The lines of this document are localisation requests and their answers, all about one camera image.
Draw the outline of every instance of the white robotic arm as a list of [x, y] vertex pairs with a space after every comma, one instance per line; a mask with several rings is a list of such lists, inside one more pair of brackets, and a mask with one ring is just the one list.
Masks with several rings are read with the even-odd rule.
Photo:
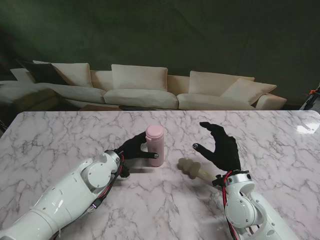
[[[249, 173], [231, 175], [226, 181], [225, 215], [239, 240], [299, 240], [268, 201], [254, 191]], [[246, 228], [258, 225], [253, 234]]]
[[84, 160], [58, 184], [49, 187], [38, 202], [0, 240], [49, 240], [63, 227], [92, 212], [94, 201], [105, 192], [121, 165], [114, 151]]

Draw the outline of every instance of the pink bottle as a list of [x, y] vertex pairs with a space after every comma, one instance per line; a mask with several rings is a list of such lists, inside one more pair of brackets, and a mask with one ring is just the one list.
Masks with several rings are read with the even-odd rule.
[[146, 145], [148, 152], [157, 153], [157, 159], [149, 158], [149, 163], [154, 167], [161, 166], [165, 161], [165, 131], [160, 124], [150, 125], [146, 131]]

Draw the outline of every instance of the pink bottle cap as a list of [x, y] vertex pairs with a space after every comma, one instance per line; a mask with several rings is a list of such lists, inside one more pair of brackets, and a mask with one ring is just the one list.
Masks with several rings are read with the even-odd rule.
[[150, 125], [146, 129], [146, 139], [149, 141], [157, 141], [164, 135], [164, 127], [160, 124]]

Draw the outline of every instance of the white marble surface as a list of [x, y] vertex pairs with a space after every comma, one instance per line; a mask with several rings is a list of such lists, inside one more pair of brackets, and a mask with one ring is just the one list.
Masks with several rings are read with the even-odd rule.
[[214, 149], [202, 121], [220, 124], [235, 137], [242, 169], [299, 238], [320, 239], [320, 115], [314, 111], [21, 113], [0, 139], [0, 229], [81, 160], [160, 123], [165, 164], [131, 162], [131, 176], [118, 179], [105, 203], [61, 239], [231, 239], [221, 192], [177, 168], [178, 159], [188, 157], [222, 173], [192, 149], [195, 142]]

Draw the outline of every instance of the beige toy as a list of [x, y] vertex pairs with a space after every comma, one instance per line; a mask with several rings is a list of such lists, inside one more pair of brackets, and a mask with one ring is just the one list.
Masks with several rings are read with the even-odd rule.
[[186, 174], [189, 174], [190, 178], [195, 179], [196, 177], [208, 182], [217, 179], [214, 175], [204, 171], [201, 168], [200, 162], [194, 162], [191, 159], [180, 158], [178, 161], [178, 168], [183, 170]]

